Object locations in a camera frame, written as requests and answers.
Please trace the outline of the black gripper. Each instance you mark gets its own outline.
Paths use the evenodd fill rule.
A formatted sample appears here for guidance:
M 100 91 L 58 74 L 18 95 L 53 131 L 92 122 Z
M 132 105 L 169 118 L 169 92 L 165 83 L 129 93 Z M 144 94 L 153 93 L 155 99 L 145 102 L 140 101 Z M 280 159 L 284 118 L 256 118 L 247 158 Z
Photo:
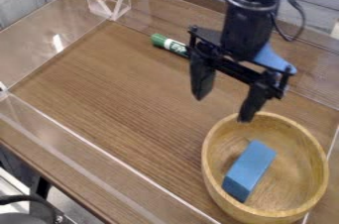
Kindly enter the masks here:
M 279 98 L 295 66 L 269 45 L 279 1 L 227 0 L 223 30 L 188 28 L 191 91 L 203 100 L 213 88 L 216 71 L 251 86 L 237 121 L 249 123 L 267 99 Z

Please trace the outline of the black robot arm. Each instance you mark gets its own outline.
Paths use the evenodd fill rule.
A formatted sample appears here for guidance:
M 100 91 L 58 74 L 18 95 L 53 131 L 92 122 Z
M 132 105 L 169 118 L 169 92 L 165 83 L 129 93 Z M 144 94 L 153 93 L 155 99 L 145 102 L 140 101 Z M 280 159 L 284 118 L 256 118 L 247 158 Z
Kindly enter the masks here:
M 295 66 L 272 50 L 271 33 L 279 30 L 276 14 L 281 0 L 225 0 L 221 31 L 199 26 L 188 29 L 191 91 L 203 99 L 213 89 L 217 72 L 249 86 L 237 121 L 248 123 L 264 102 L 281 98 Z M 300 5 L 287 0 L 293 8 Z

